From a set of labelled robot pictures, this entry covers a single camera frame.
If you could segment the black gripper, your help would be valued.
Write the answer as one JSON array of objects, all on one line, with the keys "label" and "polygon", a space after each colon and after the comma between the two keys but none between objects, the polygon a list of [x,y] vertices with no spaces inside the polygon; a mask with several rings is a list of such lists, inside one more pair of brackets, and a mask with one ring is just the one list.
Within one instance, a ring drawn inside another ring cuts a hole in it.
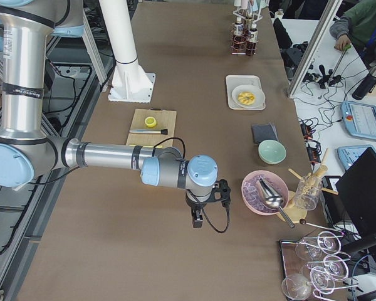
[{"label": "black gripper", "polygon": [[186,189],[185,200],[191,208],[192,227],[202,227],[203,217],[201,212],[207,204],[221,203],[226,213],[229,214],[231,203],[230,192],[231,189],[225,179],[216,181],[212,187],[206,187],[206,191],[202,196],[197,191],[192,192],[190,189]]}]

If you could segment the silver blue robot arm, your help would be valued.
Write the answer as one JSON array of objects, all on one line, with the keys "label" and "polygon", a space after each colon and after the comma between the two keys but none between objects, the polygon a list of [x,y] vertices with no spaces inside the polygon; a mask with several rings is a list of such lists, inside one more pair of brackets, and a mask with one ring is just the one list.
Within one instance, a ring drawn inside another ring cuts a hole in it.
[{"label": "silver blue robot arm", "polygon": [[41,130],[46,39],[80,37],[81,1],[0,1],[4,25],[0,186],[32,184],[52,170],[88,166],[138,170],[143,183],[185,191],[192,224],[208,220],[205,205],[230,207],[227,182],[206,155],[185,158],[175,147],[108,145],[46,135]]}]

